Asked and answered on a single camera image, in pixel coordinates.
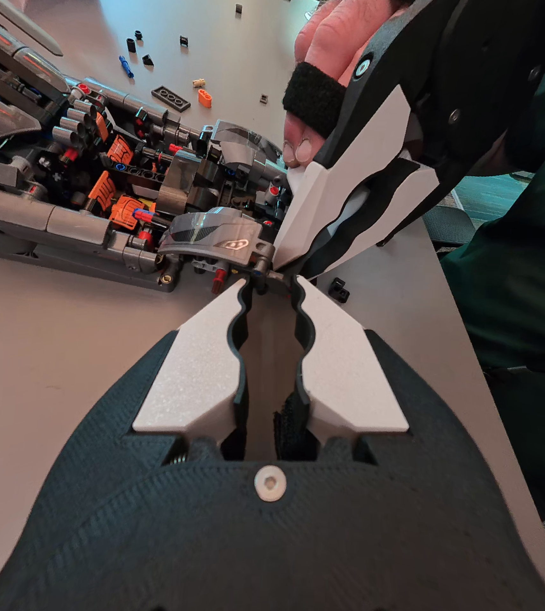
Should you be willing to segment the person's right hand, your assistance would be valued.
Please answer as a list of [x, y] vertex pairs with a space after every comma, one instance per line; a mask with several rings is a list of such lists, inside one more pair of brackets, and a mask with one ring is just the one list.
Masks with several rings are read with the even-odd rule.
[[[390, 18], [412, 1], [326, 1], [299, 32], [294, 62], [315, 66], [347, 87], [368, 42]], [[287, 167], [307, 166], [325, 138], [299, 117], [286, 111], [283, 157]]]

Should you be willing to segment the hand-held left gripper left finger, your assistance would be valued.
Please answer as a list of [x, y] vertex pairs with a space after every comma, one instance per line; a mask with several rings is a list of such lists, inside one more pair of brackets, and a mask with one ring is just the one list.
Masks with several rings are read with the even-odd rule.
[[135, 432], [169, 432], [219, 445], [246, 440], [248, 388], [240, 348], [252, 286], [239, 279], [177, 331], [133, 421]]

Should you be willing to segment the person's dark trousers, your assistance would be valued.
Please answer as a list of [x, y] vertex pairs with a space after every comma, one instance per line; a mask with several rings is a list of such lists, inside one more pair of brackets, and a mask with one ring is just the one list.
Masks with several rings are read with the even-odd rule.
[[545, 370], [484, 368], [539, 516], [545, 521]]

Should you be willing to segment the grey lego car model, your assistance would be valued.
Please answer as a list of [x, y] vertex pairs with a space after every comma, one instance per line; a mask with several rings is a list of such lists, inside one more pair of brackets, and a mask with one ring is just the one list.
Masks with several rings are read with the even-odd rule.
[[0, 24], [0, 258], [165, 293], [188, 265], [258, 291], [292, 193], [282, 151], [224, 120], [76, 79]]

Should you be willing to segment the dark grey lego plate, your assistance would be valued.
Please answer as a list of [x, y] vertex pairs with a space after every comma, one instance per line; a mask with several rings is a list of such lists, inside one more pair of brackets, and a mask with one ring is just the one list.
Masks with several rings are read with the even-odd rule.
[[151, 95], [160, 102], [167, 104], [178, 112], [184, 112], [191, 107], [191, 102], [171, 91], [165, 86], [159, 86], [151, 91]]

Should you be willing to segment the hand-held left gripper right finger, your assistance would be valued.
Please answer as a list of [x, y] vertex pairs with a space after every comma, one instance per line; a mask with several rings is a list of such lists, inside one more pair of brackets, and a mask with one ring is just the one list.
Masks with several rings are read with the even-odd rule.
[[293, 306], [296, 335], [306, 350], [299, 388], [309, 402], [307, 429], [319, 443], [407, 432], [409, 424], [362, 325], [302, 276], [293, 280]]

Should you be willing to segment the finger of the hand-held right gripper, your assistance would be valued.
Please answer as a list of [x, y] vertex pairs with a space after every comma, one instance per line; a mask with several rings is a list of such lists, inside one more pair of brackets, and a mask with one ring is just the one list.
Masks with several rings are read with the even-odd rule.
[[323, 232], [305, 259], [301, 274], [312, 279], [398, 231], [421, 202], [438, 187], [434, 169], [405, 158], [394, 159], [358, 187], [341, 215]]
[[353, 190], [400, 153], [410, 112], [406, 96], [396, 86], [334, 165], [327, 169], [313, 161], [306, 167], [274, 242], [274, 269], [307, 253]]

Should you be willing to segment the black office chair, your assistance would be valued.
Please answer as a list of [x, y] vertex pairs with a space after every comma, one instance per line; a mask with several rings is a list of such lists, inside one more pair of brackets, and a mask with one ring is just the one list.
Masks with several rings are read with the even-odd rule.
[[437, 205], [422, 217], [436, 252], [448, 252], [472, 240], [476, 228], [459, 208]]

